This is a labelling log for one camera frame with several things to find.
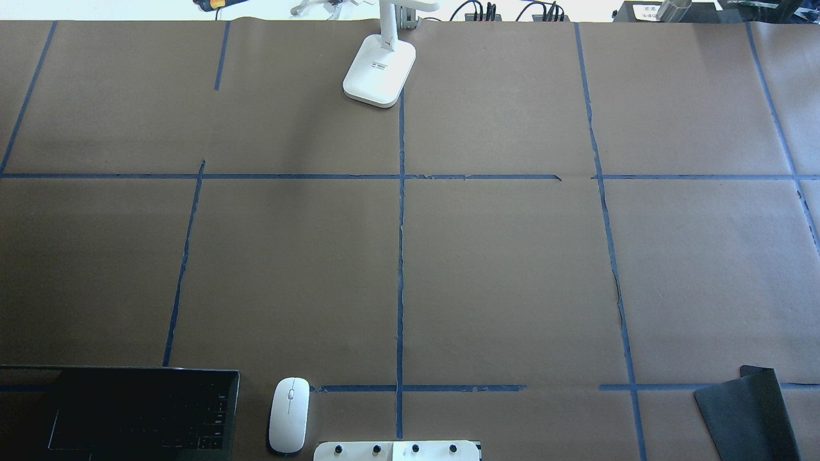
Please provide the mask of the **white computer mouse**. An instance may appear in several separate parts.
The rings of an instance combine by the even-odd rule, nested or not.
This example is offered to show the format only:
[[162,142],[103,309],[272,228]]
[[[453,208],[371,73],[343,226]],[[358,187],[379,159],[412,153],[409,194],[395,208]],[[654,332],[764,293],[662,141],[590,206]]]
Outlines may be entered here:
[[300,377],[288,377],[275,387],[270,405],[268,445],[278,455],[298,453],[306,441],[310,385]]

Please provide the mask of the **black mouse pad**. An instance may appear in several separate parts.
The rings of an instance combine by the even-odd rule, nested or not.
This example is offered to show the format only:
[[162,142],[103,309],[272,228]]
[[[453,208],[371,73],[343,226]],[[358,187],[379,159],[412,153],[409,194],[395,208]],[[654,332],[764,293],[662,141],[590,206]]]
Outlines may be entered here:
[[721,460],[800,460],[802,455],[773,368],[743,365],[740,376],[694,391]]

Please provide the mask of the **grey laptop computer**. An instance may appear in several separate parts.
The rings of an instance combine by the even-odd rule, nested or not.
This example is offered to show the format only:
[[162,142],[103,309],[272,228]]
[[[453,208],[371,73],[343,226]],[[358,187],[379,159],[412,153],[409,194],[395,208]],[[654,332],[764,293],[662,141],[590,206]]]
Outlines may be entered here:
[[2,366],[3,460],[229,460],[231,369]]

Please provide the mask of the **white desk lamp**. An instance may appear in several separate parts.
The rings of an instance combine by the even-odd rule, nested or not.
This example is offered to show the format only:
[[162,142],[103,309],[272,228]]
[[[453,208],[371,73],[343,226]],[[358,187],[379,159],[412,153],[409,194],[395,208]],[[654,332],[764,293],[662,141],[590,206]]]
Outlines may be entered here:
[[396,6],[434,12],[440,1],[380,1],[380,34],[367,36],[343,79],[347,97],[378,108],[398,101],[416,59],[413,44],[398,38]]

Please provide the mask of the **brown paper table cover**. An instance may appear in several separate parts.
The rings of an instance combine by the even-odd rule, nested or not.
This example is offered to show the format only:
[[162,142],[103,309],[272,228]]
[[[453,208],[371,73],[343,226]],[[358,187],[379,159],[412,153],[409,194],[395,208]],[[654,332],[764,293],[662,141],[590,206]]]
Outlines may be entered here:
[[818,459],[818,29],[2,23],[2,363],[240,372],[319,441],[716,459],[693,392],[783,380]]

